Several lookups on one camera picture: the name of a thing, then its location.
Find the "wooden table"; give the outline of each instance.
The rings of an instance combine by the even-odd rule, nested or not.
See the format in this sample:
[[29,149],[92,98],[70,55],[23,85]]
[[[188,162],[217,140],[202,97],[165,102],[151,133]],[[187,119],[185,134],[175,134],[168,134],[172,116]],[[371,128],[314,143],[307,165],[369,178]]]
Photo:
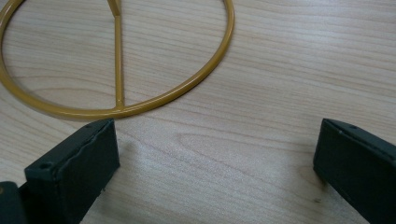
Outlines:
[[[233,0],[236,31],[201,85],[116,121],[121,168],[82,223],[365,223],[312,170],[323,118],[396,143],[396,3]],[[170,90],[214,53],[222,1],[122,2],[127,103]],[[9,73],[56,104],[114,105],[107,1],[29,0],[8,26]],[[0,181],[89,120],[0,87]]]

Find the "yellow circular frame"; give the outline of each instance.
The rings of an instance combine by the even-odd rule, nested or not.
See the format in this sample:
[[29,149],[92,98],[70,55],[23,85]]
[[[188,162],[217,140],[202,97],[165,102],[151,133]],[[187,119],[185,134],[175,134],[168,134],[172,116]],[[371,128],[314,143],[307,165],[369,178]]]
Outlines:
[[10,77],[3,58],[3,40],[7,24],[17,8],[24,0],[9,0],[0,12],[0,81],[4,86],[17,98],[26,104],[38,108],[39,110],[51,113],[53,115],[77,119],[105,119],[105,118],[122,118],[135,114],[140,114],[165,105],[176,98],[180,97],[193,87],[203,81],[221,62],[228,47],[230,46],[234,28],[233,1],[223,0],[227,11],[227,28],[219,48],[212,58],[192,77],[176,86],[172,90],[149,99],[147,101],[135,104],[124,105],[123,99],[123,78],[121,68],[121,30],[120,30],[120,0],[107,0],[115,17],[115,35],[116,35],[116,106],[111,109],[77,109],[61,105],[54,105],[44,102],[21,89]]

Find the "wood grain surface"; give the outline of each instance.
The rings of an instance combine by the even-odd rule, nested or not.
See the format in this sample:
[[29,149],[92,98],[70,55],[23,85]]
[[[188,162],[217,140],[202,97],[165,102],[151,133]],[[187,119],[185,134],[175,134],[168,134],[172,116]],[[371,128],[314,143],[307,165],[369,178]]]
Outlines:
[[[312,160],[323,118],[396,144],[396,3],[233,2],[233,43],[209,78],[116,121],[121,168],[82,223],[366,223]],[[127,104],[195,73],[226,24],[220,0],[122,1],[122,13]],[[113,31],[105,0],[29,0],[3,54],[33,95],[108,108]],[[0,181],[24,183],[24,167],[87,122],[38,112],[0,86]]]

